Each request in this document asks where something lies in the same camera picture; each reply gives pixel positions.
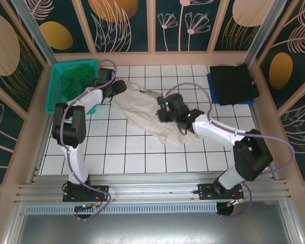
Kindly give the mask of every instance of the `floral wall pattern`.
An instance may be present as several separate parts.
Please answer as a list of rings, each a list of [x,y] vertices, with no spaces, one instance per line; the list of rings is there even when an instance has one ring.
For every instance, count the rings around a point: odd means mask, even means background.
[[[89,52],[71,0],[25,0],[25,3],[54,53]]]
[[[273,0],[230,0],[215,51],[247,51]]]
[[[0,87],[28,111],[43,66],[0,4]]]
[[[305,95],[281,117],[281,121],[305,180]]]
[[[305,82],[305,0],[298,3],[260,65],[280,108]]]
[[[0,184],[2,184],[24,120],[0,99]]]
[[[146,0],[82,0],[96,52],[147,52]]]
[[[156,51],[206,51],[219,3],[157,0]]]

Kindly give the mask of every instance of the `white tile floor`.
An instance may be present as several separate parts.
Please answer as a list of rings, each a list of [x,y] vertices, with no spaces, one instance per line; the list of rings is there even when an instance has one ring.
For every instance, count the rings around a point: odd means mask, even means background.
[[[117,68],[117,77],[165,93],[183,82],[209,88],[208,70],[206,65],[122,66]],[[176,91],[182,94],[190,109],[206,111],[209,108],[202,90],[184,85]],[[235,128],[247,131],[254,128],[248,105],[216,105],[211,115]],[[234,164],[231,148],[224,148],[210,138],[194,139],[185,145],[161,144],[154,136],[128,125],[125,117],[109,104],[98,105],[95,114],[87,115],[86,125],[88,139],[83,151],[90,174],[224,171]],[[51,137],[40,174],[68,174],[63,152]]]

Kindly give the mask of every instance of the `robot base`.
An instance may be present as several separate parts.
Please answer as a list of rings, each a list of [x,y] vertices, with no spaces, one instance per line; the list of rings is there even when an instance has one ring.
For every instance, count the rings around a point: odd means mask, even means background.
[[[242,186],[240,184],[236,185],[232,190],[226,191],[222,196],[219,195],[214,190],[214,183],[210,184],[199,184],[198,190],[194,193],[199,194],[200,200],[232,200],[237,198],[237,196],[232,192],[235,191],[241,198],[244,198],[244,194],[242,191]]]
[[[103,192],[108,192],[108,186],[91,187]],[[97,196],[102,200],[102,202],[107,202],[107,195],[91,191],[82,185],[73,184],[68,181],[64,188],[63,202],[97,202]]]

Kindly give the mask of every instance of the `beige circle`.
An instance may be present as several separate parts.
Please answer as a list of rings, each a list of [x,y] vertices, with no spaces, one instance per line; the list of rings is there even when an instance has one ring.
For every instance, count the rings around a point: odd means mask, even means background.
[[[274,56],[269,70],[269,79],[271,86],[276,90],[281,90],[287,85],[293,72],[293,60],[291,57],[280,52]]]
[[[15,72],[20,57],[18,36],[10,23],[0,15],[0,75]]]
[[[241,26],[254,27],[263,23],[273,0],[235,0],[233,18]]]

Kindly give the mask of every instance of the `white cloth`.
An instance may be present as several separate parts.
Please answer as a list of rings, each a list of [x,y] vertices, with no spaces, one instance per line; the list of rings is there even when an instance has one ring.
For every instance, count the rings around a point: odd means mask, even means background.
[[[156,101],[156,93],[148,91],[135,83],[126,82],[127,90],[112,99],[111,105],[119,109],[128,119],[128,123],[159,138],[161,143],[169,140],[179,144],[191,141],[195,135],[188,131],[183,135],[174,122],[162,123],[156,115],[160,106]]]

